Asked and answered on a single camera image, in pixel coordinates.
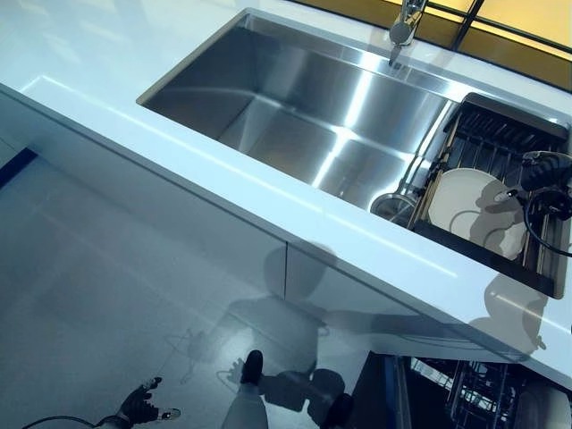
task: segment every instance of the white countertop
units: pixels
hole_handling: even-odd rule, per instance
[[[510,290],[511,279],[136,104],[138,96],[245,7],[362,43],[390,46],[384,30],[283,0],[4,1],[0,83],[329,249],[389,283],[384,292],[413,297],[464,324],[487,317],[495,322],[491,301],[485,306],[485,290],[498,282]],[[572,114],[572,95],[490,64],[418,41],[402,55]],[[518,292],[522,288],[524,298]],[[504,314],[530,313],[526,303],[540,295],[521,285],[514,290],[517,296],[501,290],[488,299]],[[510,343],[496,322],[473,325]],[[532,353],[534,362],[551,368],[550,377],[569,389],[571,325],[568,291],[563,299],[548,300],[540,328],[546,348]]]

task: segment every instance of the black glove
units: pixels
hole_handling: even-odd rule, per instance
[[[141,384],[130,393],[115,416],[104,418],[97,426],[112,423],[120,429],[131,429],[133,425],[157,420],[159,408],[147,401],[151,399],[151,393],[148,391],[155,389],[161,380],[161,377],[155,377]]]

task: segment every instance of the black dish rack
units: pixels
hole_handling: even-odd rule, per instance
[[[510,260],[432,225],[427,212],[439,180],[448,170],[475,168],[511,188],[520,182],[523,154],[533,150],[565,151],[568,131],[558,124],[478,94],[467,95],[444,131],[448,132],[448,137],[433,162],[408,228],[553,297],[561,257],[541,246],[528,231],[522,252],[515,260]],[[531,220],[532,227],[543,240],[559,247],[562,221],[551,215],[536,216]]]

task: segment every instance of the white plate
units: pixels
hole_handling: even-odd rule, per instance
[[[508,259],[524,246],[523,210],[512,198],[495,203],[494,197],[508,188],[486,172],[472,168],[449,170],[441,177],[429,206],[435,226],[488,248]]]

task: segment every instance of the tile floor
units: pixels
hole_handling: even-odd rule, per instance
[[[57,414],[96,422],[154,375],[164,378],[156,405],[183,412],[165,428],[220,427],[237,390],[233,364],[253,348],[265,353],[265,374],[316,361],[352,392],[366,350],[344,348],[158,224],[41,158],[0,189],[2,427]],[[284,393],[297,389],[279,383],[287,378],[268,378],[270,427],[317,427],[308,402],[299,409],[297,393]]]

